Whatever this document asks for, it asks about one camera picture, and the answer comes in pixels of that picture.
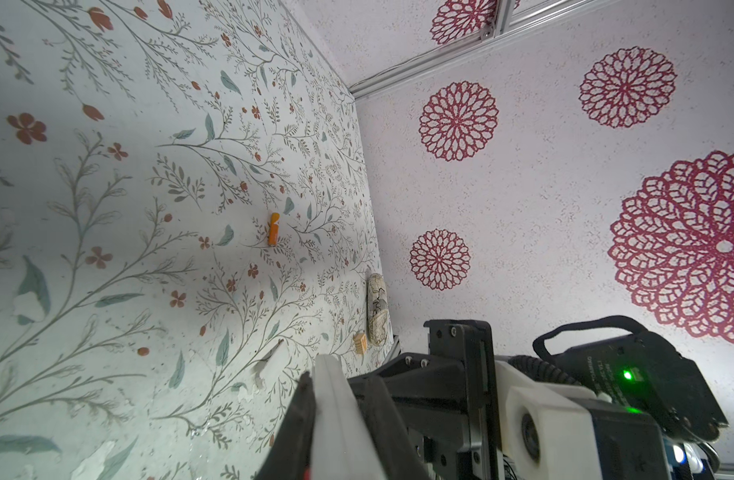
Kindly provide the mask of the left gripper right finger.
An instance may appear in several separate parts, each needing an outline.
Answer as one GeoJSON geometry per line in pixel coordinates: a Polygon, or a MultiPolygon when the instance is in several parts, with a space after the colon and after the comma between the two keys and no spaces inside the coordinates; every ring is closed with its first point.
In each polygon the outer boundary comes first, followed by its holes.
{"type": "Polygon", "coordinates": [[[360,410],[386,478],[429,479],[427,469],[419,460],[404,422],[380,377],[366,379],[360,410]]]}

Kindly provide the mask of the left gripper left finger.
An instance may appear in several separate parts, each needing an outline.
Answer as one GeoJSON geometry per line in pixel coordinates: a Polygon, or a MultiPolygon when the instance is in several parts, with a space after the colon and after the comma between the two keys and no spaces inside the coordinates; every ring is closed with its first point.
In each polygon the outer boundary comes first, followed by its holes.
{"type": "Polygon", "coordinates": [[[309,372],[297,388],[281,422],[276,440],[256,475],[258,480],[307,479],[316,416],[313,380],[309,372]]]}

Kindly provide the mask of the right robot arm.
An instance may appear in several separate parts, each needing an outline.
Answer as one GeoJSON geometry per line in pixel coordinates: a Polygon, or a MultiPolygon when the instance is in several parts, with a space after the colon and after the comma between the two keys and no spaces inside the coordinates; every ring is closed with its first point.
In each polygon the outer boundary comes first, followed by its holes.
{"type": "Polygon", "coordinates": [[[350,380],[381,383],[417,465],[439,479],[712,479],[727,419],[696,363],[636,320],[570,332],[615,336],[552,354],[499,355],[478,320],[429,320],[426,353],[350,380]]]}

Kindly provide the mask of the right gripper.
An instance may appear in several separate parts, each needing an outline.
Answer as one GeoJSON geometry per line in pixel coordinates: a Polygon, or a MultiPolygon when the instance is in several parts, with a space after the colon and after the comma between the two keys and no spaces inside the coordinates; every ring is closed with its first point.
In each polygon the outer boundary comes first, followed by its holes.
{"type": "Polygon", "coordinates": [[[478,320],[429,320],[429,355],[405,353],[347,380],[356,396],[379,378],[391,396],[434,396],[432,406],[397,401],[404,424],[431,443],[441,479],[505,477],[492,329],[478,320]]]}

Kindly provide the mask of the white battery cover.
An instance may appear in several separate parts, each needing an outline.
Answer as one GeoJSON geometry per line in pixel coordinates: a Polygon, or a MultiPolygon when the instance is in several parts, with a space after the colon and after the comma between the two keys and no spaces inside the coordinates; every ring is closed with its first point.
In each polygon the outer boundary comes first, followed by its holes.
{"type": "Polygon", "coordinates": [[[279,340],[254,367],[253,382],[256,389],[263,391],[272,386],[289,362],[288,342],[279,340]]]}

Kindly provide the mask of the white remote control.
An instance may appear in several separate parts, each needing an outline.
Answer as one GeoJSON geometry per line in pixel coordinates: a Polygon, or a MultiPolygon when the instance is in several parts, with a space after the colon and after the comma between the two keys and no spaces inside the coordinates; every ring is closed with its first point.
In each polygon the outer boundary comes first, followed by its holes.
{"type": "Polygon", "coordinates": [[[386,477],[340,361],[319,355],[313,368],[316,403],[311,478],[384,479],[386,477]]]}

